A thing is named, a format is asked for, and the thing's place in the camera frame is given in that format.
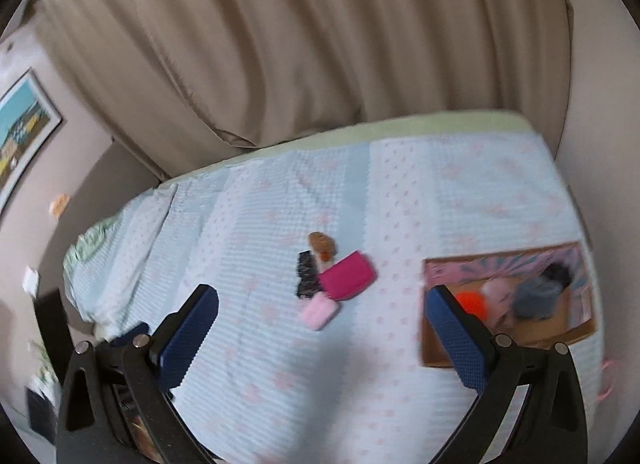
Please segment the beige curtain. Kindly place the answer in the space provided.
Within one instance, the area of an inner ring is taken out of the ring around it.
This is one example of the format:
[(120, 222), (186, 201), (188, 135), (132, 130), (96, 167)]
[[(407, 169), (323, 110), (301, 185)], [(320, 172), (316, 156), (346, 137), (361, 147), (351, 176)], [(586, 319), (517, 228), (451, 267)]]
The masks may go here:
[(560, 142), (566, 0), (36, 0), (66, 84), (175, 177), (348, 125), (520, 112)]

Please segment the cardboard box with pink pattern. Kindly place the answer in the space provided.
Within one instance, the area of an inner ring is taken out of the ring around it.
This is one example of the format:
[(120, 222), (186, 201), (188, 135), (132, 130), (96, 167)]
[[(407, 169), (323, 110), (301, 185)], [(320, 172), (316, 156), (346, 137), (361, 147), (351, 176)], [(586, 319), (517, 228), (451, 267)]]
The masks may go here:
[(584, 250), (578, 242), (512, 252), (425, 259), (423, 275), (428, 290), (443, 285), (452, 294), (480, 292), (480, 287), (489, 279), (509, 278), (518, 285), (531, 276), (541, 274), (552, 262), (566, 265), (573, 273), (573, 281), (560, 294), (554, 315), (544, 320), (515, 318), (514, 328), (509, 332), (502, 331), (521, 345), (548, 348), (555, 342), (571, 345), (596, 332), (593, 284)]

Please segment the green bed sheet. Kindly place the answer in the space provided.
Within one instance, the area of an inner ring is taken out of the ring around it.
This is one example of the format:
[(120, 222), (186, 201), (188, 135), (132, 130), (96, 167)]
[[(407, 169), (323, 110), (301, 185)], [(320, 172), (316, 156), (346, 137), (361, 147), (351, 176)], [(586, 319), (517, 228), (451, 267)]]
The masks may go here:
[(89, 320), (156, 319), (201, 284), (290, 302), (308, 234), (415, 288), (432, 256), (532, 247), (558, 188), (544, 139), (510, 112), (398, 117), (322, 132), (148, 187), (70, 242), (67, 297)]

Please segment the pale pink cloth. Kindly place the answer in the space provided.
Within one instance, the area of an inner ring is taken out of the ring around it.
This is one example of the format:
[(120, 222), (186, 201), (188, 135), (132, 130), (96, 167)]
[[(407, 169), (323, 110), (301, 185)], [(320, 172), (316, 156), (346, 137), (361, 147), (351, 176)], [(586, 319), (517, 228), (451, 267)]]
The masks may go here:
[(494, 332), (509, 332), (514, 328), (515, 289), (515, 282), (509, 278), (489, 279), (480, 287), (487, 309), (486, 325)]

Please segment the black fuzzy item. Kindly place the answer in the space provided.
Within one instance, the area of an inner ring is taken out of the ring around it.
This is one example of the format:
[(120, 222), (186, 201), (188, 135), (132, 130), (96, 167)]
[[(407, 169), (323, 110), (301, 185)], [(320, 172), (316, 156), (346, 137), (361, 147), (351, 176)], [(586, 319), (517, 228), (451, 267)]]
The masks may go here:
[(298, 276), (296, 296), (299, 299), (311, 299), (322, 291), (316, 260), (310, 250), (298, 254), (296, 271)]

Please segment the orange fluffy pom-pom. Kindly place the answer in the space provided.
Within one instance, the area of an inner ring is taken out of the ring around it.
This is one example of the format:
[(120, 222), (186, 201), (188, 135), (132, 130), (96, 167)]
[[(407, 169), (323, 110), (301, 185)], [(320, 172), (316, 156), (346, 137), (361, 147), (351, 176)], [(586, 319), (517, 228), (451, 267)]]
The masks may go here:
[(454, 297), (467, 314), (472, 314), (482, 322), (487, 321), (488, 306), (486, 298), (481, 292), (463, 291), (455, 294)]

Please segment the black plush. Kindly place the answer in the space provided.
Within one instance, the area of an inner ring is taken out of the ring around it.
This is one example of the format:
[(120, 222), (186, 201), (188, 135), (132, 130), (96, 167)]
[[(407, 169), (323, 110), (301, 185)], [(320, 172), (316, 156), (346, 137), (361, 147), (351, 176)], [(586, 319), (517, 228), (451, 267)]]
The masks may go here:
[(559, 284), (560, 289), (568, 288), (573, 281), (573, 273), (566, 265), (559, 262), (552, 262), (541, 273), (541, 276), (549, 282)]

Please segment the grey plush cloth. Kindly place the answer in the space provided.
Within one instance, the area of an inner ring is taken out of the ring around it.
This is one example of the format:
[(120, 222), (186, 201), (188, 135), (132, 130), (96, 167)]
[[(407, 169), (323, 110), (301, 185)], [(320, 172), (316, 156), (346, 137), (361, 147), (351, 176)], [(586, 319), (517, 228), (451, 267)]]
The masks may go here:
[(562, 293), (561, 283), (542, 274), (531, 276), (515, 287), (512, 308), (523, 319), (544, 320), (554, 315)]

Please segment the orange wall sticker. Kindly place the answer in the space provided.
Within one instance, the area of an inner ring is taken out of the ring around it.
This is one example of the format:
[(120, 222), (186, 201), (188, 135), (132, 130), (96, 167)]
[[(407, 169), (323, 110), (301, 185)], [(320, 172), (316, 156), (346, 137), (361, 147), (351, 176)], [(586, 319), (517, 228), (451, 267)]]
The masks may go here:
[(49, 205), (49, 214), (59, 220), (66, 210), (68, 203), (70, 202), (70, 196), (66, 193), (56, 196)]

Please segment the brown plush toy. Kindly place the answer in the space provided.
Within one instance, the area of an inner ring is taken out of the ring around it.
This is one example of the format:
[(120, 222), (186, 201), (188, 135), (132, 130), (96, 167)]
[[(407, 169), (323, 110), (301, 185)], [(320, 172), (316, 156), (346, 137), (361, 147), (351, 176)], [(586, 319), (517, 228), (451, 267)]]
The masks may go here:
[(336, 254), (336, 244), (327, 234), (314, 231), (308, 234), (311, 250), (322, 262), (330, 262)]

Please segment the blue checked bed blanket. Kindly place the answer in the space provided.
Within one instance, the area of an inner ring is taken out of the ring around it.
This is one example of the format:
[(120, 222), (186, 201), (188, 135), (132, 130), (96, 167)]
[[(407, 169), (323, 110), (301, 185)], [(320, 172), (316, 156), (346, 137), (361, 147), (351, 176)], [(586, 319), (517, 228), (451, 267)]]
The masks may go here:
[[(321, 231), (378, 277), (320, 331), (300, 320), (298, 255)], [(474, 394), (426, 368), (427, 259), (585, 242), (544, 140), (422, 136), (288, 151), (163, 184), (96, 224), (64, 260), (65, 293), (114, 337), (156, 328), (194, 288), (218, 317), (175, 405), (230, 463), (426, 463)]]

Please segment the light pink soft item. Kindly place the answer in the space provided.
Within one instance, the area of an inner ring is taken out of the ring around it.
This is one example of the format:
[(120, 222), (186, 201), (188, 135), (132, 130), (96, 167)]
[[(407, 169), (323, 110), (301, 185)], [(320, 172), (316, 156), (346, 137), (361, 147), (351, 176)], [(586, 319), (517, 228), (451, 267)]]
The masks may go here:
[(299, 315), (299, 319), (313, 331), (320, 331), (340, 311), (341, 305), (326, 293), (314, 294)]

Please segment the magenta pouch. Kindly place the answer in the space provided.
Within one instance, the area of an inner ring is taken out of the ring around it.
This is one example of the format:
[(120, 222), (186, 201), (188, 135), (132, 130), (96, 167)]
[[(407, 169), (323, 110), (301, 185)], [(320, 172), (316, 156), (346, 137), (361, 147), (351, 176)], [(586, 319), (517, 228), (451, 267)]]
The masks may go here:
[(330, 299), (344, 302), (365, 291), (378, 277), (366, 255), (355, 250), (319, 274), (319, 282)]

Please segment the white wall switch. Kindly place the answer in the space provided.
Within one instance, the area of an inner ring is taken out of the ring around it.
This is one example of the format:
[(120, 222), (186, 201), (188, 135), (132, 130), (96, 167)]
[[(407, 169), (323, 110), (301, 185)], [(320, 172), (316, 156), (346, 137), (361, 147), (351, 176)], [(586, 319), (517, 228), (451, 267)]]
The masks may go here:
[(32, 267), (26, 266), (22, 281), (23, 291), (29, 294), (31, 298), (36, 298), (38, 295), (39, 282), (39, 272)]

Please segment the framed picture on wall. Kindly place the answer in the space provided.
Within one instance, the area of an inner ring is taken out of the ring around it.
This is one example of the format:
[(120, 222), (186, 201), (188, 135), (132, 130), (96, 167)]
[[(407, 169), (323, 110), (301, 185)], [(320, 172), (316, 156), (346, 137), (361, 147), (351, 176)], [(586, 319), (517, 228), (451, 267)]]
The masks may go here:
[(32, 68), (2, 94), (0, 114), (4, 210), (30, 163), (64, 120)]

